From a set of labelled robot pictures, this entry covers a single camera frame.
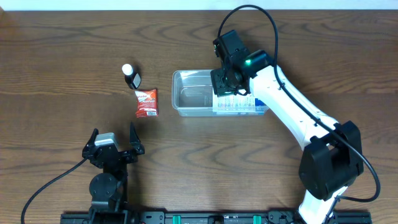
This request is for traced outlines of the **tall blue medicine box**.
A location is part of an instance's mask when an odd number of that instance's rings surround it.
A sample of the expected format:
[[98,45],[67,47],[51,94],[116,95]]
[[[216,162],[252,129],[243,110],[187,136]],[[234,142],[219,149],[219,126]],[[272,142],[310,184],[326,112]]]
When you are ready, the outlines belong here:
[[269,107],[252,95],[213,95],[212,110],[216,115],[263,115]]

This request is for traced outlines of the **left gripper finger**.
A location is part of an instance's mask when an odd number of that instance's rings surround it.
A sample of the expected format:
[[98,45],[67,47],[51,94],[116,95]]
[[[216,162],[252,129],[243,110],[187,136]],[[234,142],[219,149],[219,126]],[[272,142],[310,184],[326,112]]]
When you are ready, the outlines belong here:
[[142,143],[136,133],[133,122],[130,122],[129,143],[135,151],[142,151]]
[[89,138],[89,140],[88,140],[88,142],[87,142],[87,144],[86,144],[86,146],[87,146],[88,148],[91,148],[91,147],[94,147],[94,146],[95,146],[95,139],[96,139],[98,133],[99,133],[98,129],[95,128],[95,129],[93,130],[92,134],[91,134],[91,137]]

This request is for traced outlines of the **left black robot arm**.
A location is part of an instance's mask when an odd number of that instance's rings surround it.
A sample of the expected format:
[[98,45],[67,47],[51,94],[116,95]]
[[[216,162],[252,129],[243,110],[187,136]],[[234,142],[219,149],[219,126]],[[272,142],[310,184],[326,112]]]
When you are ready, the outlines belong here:
[[89,215],[83,223],[139,223],[139,214],[128,203],[127,165],[145,153],[134,125],[130,124],[129,150],[120,151],[114,133],[95,129],[82,150],[82,157],[102,170],[89,185],[92,196]]

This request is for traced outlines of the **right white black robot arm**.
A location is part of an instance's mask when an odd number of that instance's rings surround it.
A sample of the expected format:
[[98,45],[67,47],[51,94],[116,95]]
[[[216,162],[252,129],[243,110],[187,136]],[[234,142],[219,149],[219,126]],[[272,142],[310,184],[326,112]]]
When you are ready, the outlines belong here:
[[298,174],[306,190],[298,214],[304,223],[324,223],[364,171],[358,127],[319,110],[265,51],[216,48],[215,54],[221,60],[221,68],[211,71],[215,95],[245,90],[265,103],[297,140],[303,151]]

